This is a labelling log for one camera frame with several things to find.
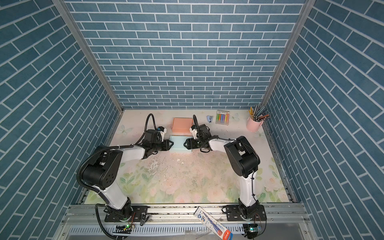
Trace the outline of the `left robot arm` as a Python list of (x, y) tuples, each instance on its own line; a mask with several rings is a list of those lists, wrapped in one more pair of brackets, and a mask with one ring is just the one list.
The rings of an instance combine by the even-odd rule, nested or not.
[(106, 213), (116, 221), (126, 222), (133, 218), (131, 200), (117, 183), (120, 165), (169, 151), (174, 143), (164, 139), (166, 131), (164, 127), (156, 126), (154, 115), (149, 114), (144, 132), (135, 144), (98, 146), (78, 168), (76, 179), (79, 185), (98, 194), (106, 204)]

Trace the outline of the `light blue cardboard box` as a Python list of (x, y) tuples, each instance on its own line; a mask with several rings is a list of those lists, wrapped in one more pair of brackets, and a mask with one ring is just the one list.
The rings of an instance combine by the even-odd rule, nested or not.
[(190, 139), (190, 136), (171, 136), (170, 141), (174, 144), (170, 148), (171, 153), (191, 153), (192, 150), (187, 149), (184, 146), (184, 143), (187, 139)]

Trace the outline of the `pink cardboard box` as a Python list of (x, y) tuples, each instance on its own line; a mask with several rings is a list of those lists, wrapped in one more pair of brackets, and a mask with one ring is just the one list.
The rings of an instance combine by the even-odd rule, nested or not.
[(172, 123), (173, 134), (191, 135), (190, 128), (193, 125), (192, 118), (174, 118)]

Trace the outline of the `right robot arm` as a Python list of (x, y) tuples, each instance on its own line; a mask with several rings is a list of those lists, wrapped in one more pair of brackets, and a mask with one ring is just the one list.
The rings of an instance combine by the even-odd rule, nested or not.
[(208, 126), (199, 125), (195, 115), (193, 115), (190, 132), (193, 137), (185, 141), (186, 149), (198, 149), (202, 153), (218, 151), (227, 154), (233, 171), (240, 177), (239, 213), (245, 220), (254, 218), (261, 208), (256, 198), (254, 184), (254, 176), (259, 169), (261, 159), (248, 139), (244, 136), (234, 140), (222, 139), (212, 135)]

